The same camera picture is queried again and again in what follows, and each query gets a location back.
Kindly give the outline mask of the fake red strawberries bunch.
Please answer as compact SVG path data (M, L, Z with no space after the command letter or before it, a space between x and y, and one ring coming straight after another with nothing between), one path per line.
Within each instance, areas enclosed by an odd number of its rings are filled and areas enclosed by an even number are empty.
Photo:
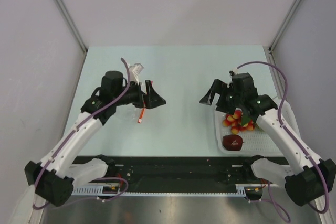
M230 128L231 133L235 135L255 129L255 123L248 116L244 115L241 109L236 109L233 114L225 114L222 125Z

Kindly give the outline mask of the fake red apple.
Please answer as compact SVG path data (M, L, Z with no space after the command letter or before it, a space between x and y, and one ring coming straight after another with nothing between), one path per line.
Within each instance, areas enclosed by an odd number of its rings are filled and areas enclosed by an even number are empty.
M240 151L243 146L243 139L235 134L225 135L222 137L222 146L228 151Z

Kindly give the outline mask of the clear zip top bag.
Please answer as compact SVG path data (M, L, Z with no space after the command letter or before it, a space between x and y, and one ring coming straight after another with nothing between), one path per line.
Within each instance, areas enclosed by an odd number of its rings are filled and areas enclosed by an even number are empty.
M117 107L115 116L119 120L141 123L145 112L145 107L136 108L133 104Z

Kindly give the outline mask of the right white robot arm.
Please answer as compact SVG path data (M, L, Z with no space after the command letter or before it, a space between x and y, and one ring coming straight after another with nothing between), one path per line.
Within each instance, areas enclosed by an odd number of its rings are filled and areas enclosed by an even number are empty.
M243 115L252 119L272 139L288 162L288 166L283 166L256 155L255 160L242 169L245 181L254 183L263 178L281 186L298 206L309 204L321 196L329 199L335 181L335 162L323 160L304 143L283 119L273 99L258 94L250 74L235 74L229 84L214 80L199 102L211 105L216 94L219 94L217 111L233 114L236 109L241 109Z

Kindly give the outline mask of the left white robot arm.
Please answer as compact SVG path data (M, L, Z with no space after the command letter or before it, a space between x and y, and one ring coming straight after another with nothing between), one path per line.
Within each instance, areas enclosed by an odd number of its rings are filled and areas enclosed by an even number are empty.
M116 113L118 106L131 104L140 109L154 109L166 104L150 80L145 81L146 90L142 91L141 85L132 80L133 74L128 72L127 75L124 78L119 71L106 72L101 85L81 107L69 133L38 163L30 161L25 166L28 184L49 204L60 207L76 187L93 180L110 182L115 178L114 163L103 155L78 166L72 176L69 170L82 148Z

